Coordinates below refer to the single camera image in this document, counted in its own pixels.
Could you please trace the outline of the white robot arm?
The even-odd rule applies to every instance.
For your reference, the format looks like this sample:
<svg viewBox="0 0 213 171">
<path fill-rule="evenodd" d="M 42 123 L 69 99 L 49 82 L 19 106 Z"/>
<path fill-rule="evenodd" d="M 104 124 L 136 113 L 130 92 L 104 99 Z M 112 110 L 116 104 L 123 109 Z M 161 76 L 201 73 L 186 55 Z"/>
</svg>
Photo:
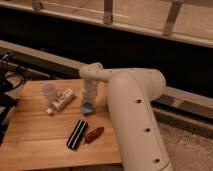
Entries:
<svg viewBox="0 0 213 171">
<path fill-rule="evenodd" d="M 79 75 L 84 80 L 83 103 L 93 103 L 98 84 L 106 84 L 124 171 L 174 171 L 151 107 L 166 87 L 163 74 L 146 68 L 105 69 L 93 63 L 82 66 Z"/>
</svg>

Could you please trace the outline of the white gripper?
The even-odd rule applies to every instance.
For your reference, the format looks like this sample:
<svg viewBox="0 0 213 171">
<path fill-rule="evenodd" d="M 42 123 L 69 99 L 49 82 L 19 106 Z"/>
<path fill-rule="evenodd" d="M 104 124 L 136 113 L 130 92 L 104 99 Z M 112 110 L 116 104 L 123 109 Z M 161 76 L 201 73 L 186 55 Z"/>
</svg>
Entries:
<svg viewBox="0 0 213 171">
<path fill-rule="evenodd" d="M 97 101 L 97 87 L 98 87 L 99 82 L 96 80 L 89 80 L 85 79 L 84 80 L 84 86 L 83 86 L 83 97 L 82 97 L 82 106 L 85 106 L 87 103 L 87 98 L 93 98 L 91 103 L 92 103 L 92 108 L 96 108 L 96 101 Z"/>
</svg>

